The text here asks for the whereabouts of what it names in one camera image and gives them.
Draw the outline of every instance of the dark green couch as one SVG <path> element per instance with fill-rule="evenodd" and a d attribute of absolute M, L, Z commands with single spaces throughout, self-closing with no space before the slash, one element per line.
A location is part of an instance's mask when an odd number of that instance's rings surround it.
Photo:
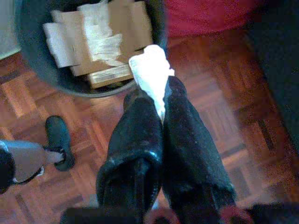
<path fill-rule="evenodd" d="M 271 2 L 248 36 L 299 154 L 299 1 Z"/>

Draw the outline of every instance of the foot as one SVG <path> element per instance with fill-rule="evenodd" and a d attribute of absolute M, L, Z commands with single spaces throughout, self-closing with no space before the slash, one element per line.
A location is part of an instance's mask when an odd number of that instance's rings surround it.
<path fill-rule="evenodd" d="M 67 171 L 75 165 L 75 158 L 71 153 L 71 137 L 64 120 L 59 116 L 50 116 L 46 120 L 46 132 L 50 148 L 61 148 L 64 160 L 55 163 L 59 171 Z"/>

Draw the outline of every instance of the grey pants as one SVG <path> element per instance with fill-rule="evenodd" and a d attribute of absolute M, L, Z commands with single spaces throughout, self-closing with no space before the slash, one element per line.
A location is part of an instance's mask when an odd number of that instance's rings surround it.
<path fill-rule="evenodd" d="M 40 144 L 28 141 L 0 140 L 0 147 L 13 156 L 15 183 L 31 178 L 40 168 L 43 170 L 43 165 L 63 159 L 60 153 L 45 151 Z"/>

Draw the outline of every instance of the red fabric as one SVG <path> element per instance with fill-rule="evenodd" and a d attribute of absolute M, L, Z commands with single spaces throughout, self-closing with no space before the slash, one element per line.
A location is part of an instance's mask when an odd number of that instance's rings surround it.
<path fill-rule="evenodd" d="M 264 0 L 164 0 L 169 36 L 207 34 L 244 25 Z"/>

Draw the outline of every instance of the person's leg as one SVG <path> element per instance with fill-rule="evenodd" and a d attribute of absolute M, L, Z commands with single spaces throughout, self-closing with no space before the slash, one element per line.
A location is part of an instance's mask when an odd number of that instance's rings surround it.
<path fill-rule="evenodd" d="M 61 162 L 63 153 L 47 152 L 38 143 L 0 140 L 1 148 L 12 155 L 15 166 L 13 181 L 22 183 L 34 176 L 42 166 Z"/>
<path fill-rule="evenodd" d="M 169 77 L 164 101 L 163 190 L 172 209 L 188 223 L 205 210 L 234 204 L 233 185 L 217 148 L 178 78 Z M 192 212 L 198 206 L 200 212 Z"/>
<path fill-rule="evenodd" d="M 46 147 L 28 141 L 0 140 L 0 178 L 5 180 L 3 185 L 1 183 L 1 192 L 12 184 L 24 184 L 41 175 L 48 164 L 54 164 L 59 171 L 73 167 L 66 123 L 59 116 L 51 116 L 47 118 L 45 128 L 49 140 Z"/>
<path fill-rule="evenodd" d="M 162 124 L 153 100 L 135 90 L 124 100 L 124 114 L 98 173 L 99 205 L 135 210 L 140 222 L 159 193 L 162 151 Z"/>

